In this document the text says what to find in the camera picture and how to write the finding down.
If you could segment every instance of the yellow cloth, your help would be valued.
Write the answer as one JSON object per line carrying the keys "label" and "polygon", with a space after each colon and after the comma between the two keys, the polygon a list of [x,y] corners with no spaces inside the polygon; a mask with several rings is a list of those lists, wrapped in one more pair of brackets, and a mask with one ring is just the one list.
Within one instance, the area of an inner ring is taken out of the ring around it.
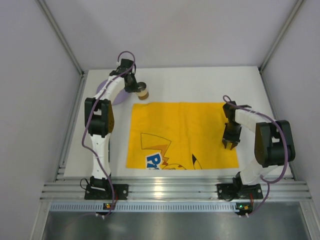
{"label": "yellow cloth", "polygon": [[224,103],[135,104],[126,167],[200,170],[238,168],[236,149],[224,148]]}

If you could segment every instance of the purple cable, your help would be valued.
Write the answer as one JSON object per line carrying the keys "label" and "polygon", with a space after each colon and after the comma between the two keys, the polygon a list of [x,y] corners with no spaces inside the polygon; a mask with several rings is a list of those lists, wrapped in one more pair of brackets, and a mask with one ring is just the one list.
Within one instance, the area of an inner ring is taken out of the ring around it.
{"label": "purple cable", "polygon": [[106,87],[105,87],[105,89],[103,90],[103,92],[102,92],[102,93],[100,94],[100,96],[95,100],[95,102],[94,102],[94,104],[93,104],[93,106],[92,106],[92,109],[91,109],[89,118],[88,118],[88,122],[86,123],[85,130],[84,130],[84,133],[83,133],[83,136],[82,136],[82,141],[81,141],[82,146],[83,146],[85,149],[90,150],[90,151],[94,154],[94,156],[95,156],[96,160],[98,161],[98,164],[99,164],[102,172],[105,174],[106,178],[107,178],[108,181],[109,181],[110,187],[111,187],[111,192],[112,192],[112,207],[110,208],[110,210],[109,210],[109,212],[107,213],[107,215],[105,215],[106,217],[111,214],[112,208],[114,207],[114,203],[115,203],[115,189],[114,189],[114,186],[113,186],[113,184],[112,184],[112,181],[111,181],[110,176],[107,174],[106,170],[104,169],[104,167],[103,167],[102,164],[101,164],[101,161],[100,161],[100,159],[99,159],[98,154],[97,154],[91,147],[85,145],[85,138],[86,138],[86,134],[87,134],[88,129],[89,129],[89,125],[90,125],[92,116],[93,116],[94,111],[95,111],[95,109],[96,109],[96,106],[97,106],[99,100],[101,99],[101,97],[106,93],[107,87],[111,84],[111,82],[113,82],[113,81],[116,80],[117,78],[120,78],[121,76],[123,76],[123,75],[125,75],[126,73],[128,73],[128,72],[134,67],[134,65],[135,65],[135,63],[136,63],[135,55],[134,55],[132,52],[130,52],[130,51],[123,51],[123,52],[121,52],[121,53],[119,54],[118,58],[117,58],[117,61],[118,61],[118,62],[119,62],[120,56],[121,56],[122,54],[124,54],[124,53],[129,53],[129,54],[132,55],[132,57],[133,57],[133,64],[132,64],[132,66],[131,66],[130,68],[128,68],[128,69],[125,70],[124,72],[120,73],[119,75],[115,76],[111,81],[109,81],[109,82],[106,84]]}
{"label": "purple cable", "polygon": [[280,174],[280,176],[273,180],[273,181],[268,181],[266,179],[264,179],[264,177],[262,175],[260,175],[260,178],[262,181],[264,181],[266,184],[267,184],[267,191],[266,191],[266,195],[264,196],[263,200],[261,201],[261,203],[256,207],[256,209],[254,209],[253,212],[251,212],[249,215],[252,215],[253,213],[255,213],[258,209],[261,208],[261,206],[265,203],[265,201],[267,200],[268,196],[269,196],[269,193],[270,193],[270,184],[275,184],[277,182],[279,182],[285,175],[286,173],[286,170],[287,170],[287,166],[288,166],[288,161],[289,161],[289,157],[288,157],[288,148],[287,148],[287,141],[286,141],[286,138],[285,138],[285,134],[284,132],[282,131],[281,127],[276,123],[275,120],[273,120],[271,117],[269,117],[268,115],[265,115],[263,113],[260,113],[260,112],[257,112],[257,111],[253,111],[253,110],[250,110],[248,108],[245,108],[245,107],[242,107],[242,106],[238,106],[238,105],[235,105],[233,103],[231,103],[231,98],[228,96],[228,95],[224,95],[222,97],[223,101],[225,101],[227,104],[229,104],[230,106],[234,107],[235,109],[241,109],[241,110],[244,110],[246,112],[250,112],[250,113],[253,113],[253,114],[257,114],[263,118],[266,118],[268,119],[273,125],[275,125],[276,129],[279,131],[279,134],[280,134],[280,137],[281,137],[281,140],[282,140],[282,143],[283,143],[283,148],[284,148],[284,164],[283,164],[283,169],[282,169],[282,172]]}

